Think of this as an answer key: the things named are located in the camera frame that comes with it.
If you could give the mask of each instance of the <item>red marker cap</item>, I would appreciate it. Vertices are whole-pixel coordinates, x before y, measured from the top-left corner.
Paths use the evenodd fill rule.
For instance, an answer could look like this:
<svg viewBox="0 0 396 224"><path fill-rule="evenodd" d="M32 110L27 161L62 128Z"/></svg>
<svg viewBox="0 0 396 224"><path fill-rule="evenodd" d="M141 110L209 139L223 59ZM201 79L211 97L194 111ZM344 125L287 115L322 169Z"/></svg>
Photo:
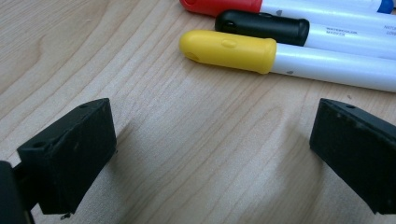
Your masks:
<svg viewBox="0 0 396 224"><path fill-rule="evenodd" d="M217 17L227 9L260 12L262 0L180 0L188 11Z"/></svg>

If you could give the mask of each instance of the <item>yellow marker cap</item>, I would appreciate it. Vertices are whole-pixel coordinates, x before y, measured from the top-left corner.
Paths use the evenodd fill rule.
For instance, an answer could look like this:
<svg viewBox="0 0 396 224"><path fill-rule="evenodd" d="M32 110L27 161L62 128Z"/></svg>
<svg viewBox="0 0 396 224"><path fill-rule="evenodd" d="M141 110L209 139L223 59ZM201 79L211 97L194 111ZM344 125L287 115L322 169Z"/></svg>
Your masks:
<svg viewBox="0 0 396 224"><path fill-rule="evenodd" d="M276 56L274 39L215 31L189 31L180 38L179 47L187 58L198 63L239 68L261 74L270 72Z"/></svg>

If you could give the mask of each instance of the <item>wood grain surface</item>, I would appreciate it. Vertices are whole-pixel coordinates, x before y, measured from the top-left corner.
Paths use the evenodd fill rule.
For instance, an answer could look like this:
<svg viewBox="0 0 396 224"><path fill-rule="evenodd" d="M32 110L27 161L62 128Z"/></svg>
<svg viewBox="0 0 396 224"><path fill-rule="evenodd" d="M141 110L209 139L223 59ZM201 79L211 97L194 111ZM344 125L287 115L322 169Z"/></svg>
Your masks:
<svg viewBox="0 0 396 224"><path fill-rule="evenodd" d="M178 50L214 19L177 0L3 0L0 159L108 97L118 153L69 219L36 223L396 223L308 145L320 98L396 124L396 94L198 64Z"/></svg>

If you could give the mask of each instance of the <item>black plastic corner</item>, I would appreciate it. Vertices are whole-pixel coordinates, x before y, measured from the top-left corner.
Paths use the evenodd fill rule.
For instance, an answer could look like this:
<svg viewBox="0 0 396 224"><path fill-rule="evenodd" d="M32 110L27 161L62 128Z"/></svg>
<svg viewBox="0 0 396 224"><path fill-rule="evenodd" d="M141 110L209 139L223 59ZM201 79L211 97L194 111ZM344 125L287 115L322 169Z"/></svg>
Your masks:
<svg viewBox="0 0 396 224"><path fill-rule="evenodd" d="M396 127L354 105L321 99L310 146L374 213L396 213Z"/></svg>
<svg viewBox="0 0 396 224"><path fill-rule="evenodd" d="M76 107L18 148L21 173L34 180L21 184L23 198L36 189L43 214L75 213L116 144L108 99Z"/></svg>
<svg viewBox="0 0 396 224"><path fill-rule="evenodd" d="M34 223L25 209L11 164L0 161L0 223Z"/></svg>

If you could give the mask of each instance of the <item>black plastic part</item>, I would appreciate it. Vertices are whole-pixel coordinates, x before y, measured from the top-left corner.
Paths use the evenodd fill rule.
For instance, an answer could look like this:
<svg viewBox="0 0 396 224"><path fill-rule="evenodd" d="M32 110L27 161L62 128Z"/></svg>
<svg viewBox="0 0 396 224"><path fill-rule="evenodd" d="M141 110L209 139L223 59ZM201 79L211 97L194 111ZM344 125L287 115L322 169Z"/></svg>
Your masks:
<svg viewBox="0 0 396 224"><path fill-rule="evenodd" d="M39 192L39 188L37 181L32 175L29 175L29 172L22 163L14 167L14 175L17 179L24 208L30 211L38 202L37 192Z"/></svg>
<svg viewBox="0 0 396 224"><path fill-rule="evenodd" d="M116 144L110 102L101 99L76 107L20 146L43 214L75 213ZM33 193L21 192L23 198Z"/></svg>
<svg viewBox="0 0 396 224"><path fill-rule="evenodd" d="M396 127L356 106L321 99L311 148L374 213L396 213Z"/></svg>
<svg viewBox="0 0 396 224"><path fill-rule="evenodd" d="M216 31L235 35L273 38L277 43L303 46L309 33L309 21L226 10L216 17Z"/></svg>
<svg viewBox="0 0 396 224"><path fill-rule="evenodd" d="M0 223L34 223L23 205L11 164L0 161Z"/></svg>

